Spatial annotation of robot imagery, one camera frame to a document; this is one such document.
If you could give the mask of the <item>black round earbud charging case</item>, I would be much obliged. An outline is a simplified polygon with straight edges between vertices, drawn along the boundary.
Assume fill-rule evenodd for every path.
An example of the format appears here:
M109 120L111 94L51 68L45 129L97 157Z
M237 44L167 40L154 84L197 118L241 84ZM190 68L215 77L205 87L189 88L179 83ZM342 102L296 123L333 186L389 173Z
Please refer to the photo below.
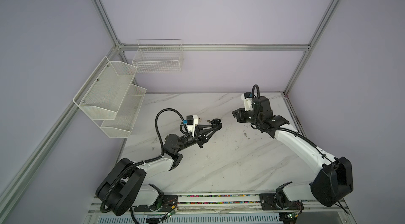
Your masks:
M211 125L212 125L212 127L215 127L215 128L218 128L218 129L220 129L222 127L222 123L221 123L220 119L213 119L211 121Z

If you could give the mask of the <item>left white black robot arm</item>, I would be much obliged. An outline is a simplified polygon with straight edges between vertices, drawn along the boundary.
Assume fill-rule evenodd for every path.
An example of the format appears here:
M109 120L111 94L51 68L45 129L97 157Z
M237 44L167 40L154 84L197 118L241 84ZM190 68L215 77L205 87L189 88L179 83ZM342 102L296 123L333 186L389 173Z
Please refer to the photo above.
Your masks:
M193 145L202 148L221 128L220 119L214 119L208 125L194 125L183 136L167 135L163 154L156 158L138 163L121 159L96 190L96 197L101 200L100 212L121 216L134 205L153 206L158 210L164 193L155 185L146 184L145 180L177 168L183 159L180 151Z

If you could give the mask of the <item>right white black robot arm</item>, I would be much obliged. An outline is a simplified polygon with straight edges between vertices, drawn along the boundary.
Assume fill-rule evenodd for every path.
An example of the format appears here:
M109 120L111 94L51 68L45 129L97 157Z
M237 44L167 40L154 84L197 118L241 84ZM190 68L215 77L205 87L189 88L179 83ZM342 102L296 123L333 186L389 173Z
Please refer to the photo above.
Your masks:
M268 98L246 92L241 99L244 107L232 113L237 122L249 123L253 129L283 143L313 172L311 180L280 185L275 195L277 208L287 209L300 200L316 200L332 207L353 191L352 164L347 158L337 158L324 151L296 131L284 117L274 115Z

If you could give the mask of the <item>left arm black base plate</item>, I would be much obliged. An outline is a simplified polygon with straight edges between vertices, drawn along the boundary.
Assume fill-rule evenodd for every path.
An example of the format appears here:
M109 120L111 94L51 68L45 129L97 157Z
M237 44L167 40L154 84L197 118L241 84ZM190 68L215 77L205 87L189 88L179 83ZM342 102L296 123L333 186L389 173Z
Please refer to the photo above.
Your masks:
M169 212L177 206L178 196L175 194L163 195L151 206L135 206L134 212Z

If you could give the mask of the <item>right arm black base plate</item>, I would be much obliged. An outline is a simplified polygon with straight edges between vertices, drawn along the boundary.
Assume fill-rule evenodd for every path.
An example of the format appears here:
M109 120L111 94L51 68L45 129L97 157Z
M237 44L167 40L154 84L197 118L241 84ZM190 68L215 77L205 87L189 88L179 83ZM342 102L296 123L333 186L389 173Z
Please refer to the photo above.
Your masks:
M289 201L282 193L261 193L259 201L262 210L303 210L301 201Z

